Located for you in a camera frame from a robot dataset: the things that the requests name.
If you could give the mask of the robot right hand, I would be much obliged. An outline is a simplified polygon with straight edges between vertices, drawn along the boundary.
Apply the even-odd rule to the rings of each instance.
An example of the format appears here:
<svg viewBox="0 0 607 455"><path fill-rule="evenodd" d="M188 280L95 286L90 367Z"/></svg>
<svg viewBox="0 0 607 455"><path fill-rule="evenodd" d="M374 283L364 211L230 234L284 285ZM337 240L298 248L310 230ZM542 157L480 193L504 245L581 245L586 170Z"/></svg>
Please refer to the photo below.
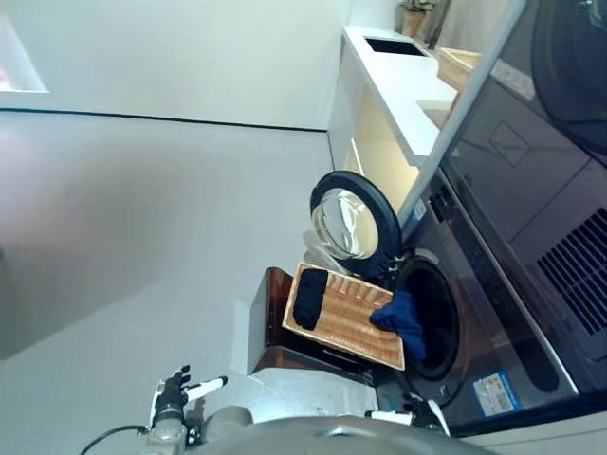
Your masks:
<svg viewBox="0 0 607 455"><path fill-rule="evenodd" d="M403 395L403 410L367 410L364 416L374 420L424 428L440 432L448 437L451 436L439 405L434 400L426 400L415 393L405 393Z"/></svg>

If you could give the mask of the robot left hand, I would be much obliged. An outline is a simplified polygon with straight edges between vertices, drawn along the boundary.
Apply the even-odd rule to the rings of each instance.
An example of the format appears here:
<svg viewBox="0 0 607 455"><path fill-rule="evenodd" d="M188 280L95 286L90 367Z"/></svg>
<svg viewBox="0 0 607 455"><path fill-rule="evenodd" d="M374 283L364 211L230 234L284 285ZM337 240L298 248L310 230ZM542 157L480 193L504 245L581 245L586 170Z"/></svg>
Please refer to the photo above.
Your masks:
<svg viewBox="0 0 607 455"><path fill-rule="evenodd" d="M190 383L190 365L184 365L171 376L161 380L155 388L152 399L149 428L167 419L185 421L185 407L208 394L225 387L229 380L221 375L213 379Z"/></svg>

